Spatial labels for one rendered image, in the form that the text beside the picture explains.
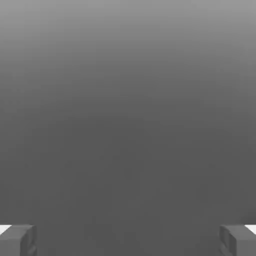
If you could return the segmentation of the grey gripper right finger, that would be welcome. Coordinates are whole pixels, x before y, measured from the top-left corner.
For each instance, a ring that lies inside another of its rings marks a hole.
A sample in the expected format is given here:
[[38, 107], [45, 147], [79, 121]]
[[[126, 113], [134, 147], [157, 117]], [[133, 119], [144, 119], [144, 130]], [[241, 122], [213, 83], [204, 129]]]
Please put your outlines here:
[[256, 224], [221, 225], [218, 256], [256, 256]]

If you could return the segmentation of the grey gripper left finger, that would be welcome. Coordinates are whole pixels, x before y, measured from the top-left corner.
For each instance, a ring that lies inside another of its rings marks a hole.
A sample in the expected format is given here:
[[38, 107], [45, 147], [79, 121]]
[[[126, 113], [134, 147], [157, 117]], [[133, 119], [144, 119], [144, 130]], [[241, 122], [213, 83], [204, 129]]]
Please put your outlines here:
[[37, 227], [0, 224], [0, 256], [38, 256]]

